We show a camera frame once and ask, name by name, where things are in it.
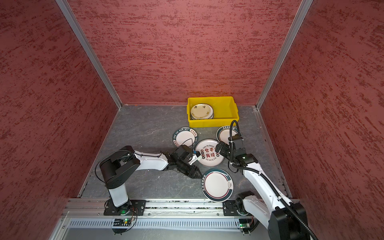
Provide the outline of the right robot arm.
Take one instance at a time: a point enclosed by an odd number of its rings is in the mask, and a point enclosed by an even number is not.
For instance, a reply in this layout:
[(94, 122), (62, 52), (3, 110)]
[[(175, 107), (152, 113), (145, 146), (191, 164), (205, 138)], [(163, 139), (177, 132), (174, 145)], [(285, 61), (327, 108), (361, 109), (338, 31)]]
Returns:
[(257, 158), (246, 152), (240, 135), (229, 137), (229, 143), (218, 143), (215, 151), (229, 160), (254, 186), (263, 202), (254, 195), (239, 197), (240, 210), (251, 214), (267, 230), (271, 240), (317, 240), (308, 225), (305, 208), (286, 197), (266, 175)]

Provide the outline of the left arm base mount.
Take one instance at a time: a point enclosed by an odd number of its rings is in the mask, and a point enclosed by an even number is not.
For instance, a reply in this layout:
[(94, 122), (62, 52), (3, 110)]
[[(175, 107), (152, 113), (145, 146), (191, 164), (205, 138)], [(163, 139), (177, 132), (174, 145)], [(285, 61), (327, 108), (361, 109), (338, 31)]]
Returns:
[(146, 200), (129, 200), (120, 207), (116, 207), (110, 198), (105, 202), (104, 216), (142, 216), (146, 203)]

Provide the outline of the green red rim plate front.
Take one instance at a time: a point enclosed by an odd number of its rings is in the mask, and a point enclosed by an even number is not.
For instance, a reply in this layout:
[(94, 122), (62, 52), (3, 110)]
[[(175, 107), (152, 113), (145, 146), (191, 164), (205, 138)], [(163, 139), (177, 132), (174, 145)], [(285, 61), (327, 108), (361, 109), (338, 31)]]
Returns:
[(222, 169), (210, 169), (203, 174), (202, 192), (205, 197), (213, 202), (223, 203), (234, 192), (234, 183), (231, 176)]

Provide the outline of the cream plate floral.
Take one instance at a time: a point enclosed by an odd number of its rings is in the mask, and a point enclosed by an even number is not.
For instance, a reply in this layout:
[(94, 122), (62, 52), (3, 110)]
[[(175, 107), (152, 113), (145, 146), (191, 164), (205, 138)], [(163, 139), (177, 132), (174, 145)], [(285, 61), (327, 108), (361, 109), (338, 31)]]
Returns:
[(190, 110), (191, 120), (207, 120), (214, 118), (214, 109), (208, 104), (194, 105)]

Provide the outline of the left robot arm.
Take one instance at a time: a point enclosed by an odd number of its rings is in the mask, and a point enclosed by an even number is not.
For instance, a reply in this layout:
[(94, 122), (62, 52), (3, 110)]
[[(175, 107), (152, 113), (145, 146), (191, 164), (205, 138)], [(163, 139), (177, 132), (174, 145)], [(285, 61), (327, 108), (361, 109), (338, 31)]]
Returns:
[(134, 151), (131, 146), (125, 146), (100, 160), (99, 168), (113, 206), (121, 208), (130, 202), (126, 182), (134, 172), (175, 170), (191, 179), (201, 179), (203, 175), (199, 168), (190, 164), (190, 161), (196, 161), (200, 157), (199, 153), (186, 145), (179, 146), (172, 153), (157, 155)]

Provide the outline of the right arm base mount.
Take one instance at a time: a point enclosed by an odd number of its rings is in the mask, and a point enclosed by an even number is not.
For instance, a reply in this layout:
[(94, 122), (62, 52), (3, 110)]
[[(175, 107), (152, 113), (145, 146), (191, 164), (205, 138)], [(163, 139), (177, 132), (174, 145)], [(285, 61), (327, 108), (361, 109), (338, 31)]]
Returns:
[(227, 217), (250, 216), (249, 213), (245, 212), (243, 205), (238, 200), (227, 200), (223, 202), (223, 212), (224, 216)]

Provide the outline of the white plate red Chinese characters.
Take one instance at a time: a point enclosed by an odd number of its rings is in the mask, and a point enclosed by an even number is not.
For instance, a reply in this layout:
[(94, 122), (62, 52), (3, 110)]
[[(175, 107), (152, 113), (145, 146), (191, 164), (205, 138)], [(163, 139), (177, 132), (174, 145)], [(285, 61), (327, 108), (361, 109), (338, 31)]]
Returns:
[(198, 162), (206, 167), (215, 167), (221, 164), (224, 157), (216, 152), (218, 144), (219, 142), (213, 139), (200, 141), (195, 148), (196, 152), (201, 155)]

